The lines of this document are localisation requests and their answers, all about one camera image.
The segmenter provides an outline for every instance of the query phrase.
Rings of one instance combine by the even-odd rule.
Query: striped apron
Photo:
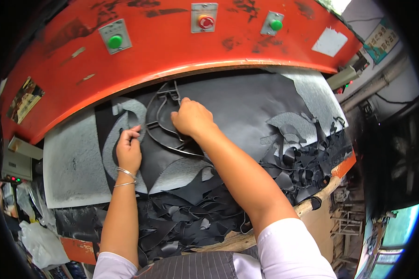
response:
[[[257,246],[242,254],[259,259]],[[234,252],[215,251],[191,253],[157,260],[138,271],[140,279],[237,279]]]

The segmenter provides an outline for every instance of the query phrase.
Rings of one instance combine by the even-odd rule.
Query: window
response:
[[[419,204],[397,210],[396,218],[391,218],[386,227],[383,247],[405,245],[410,239],[419,215]]]
[[[374,266],[373,272],[371,272],[369,279],[385,279],[392,268],[392,264],[376,264]]]
[[[400,254],[379,254],[377,263],[395,263],[400,257]]]

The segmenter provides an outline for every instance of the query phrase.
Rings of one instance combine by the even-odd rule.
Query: bangle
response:
[[[117,171],[122,171],[125,174],[129,175],[130,177],[132,177],[134,180],[137,180],[136,177],[128,170],[123,169],[122,167],[117,167]]]
[[[136,181],[129,182],[129,183],[118,184],[118,185],[115,185],[113,188],[118,187],[118,186],[123,186],[123,185],[129,185],[129,184],[134,184],[135,185],[135,183],[136,183]]]

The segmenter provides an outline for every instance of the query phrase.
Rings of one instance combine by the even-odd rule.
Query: red machine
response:
[[[361,47],[314,0],[71,1],[9,74],[3,133],[35,144],[82,108],[178,76],[266,65],[336,73]]]

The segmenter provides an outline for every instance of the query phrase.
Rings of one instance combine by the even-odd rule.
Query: woman's left hand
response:
[[[136,175],[141,165],[140,142],[137,139],[140,136],[138,133],[140,130],[140,125],[124,130],[117,144],[118,166],[130,171],[133,175]]]

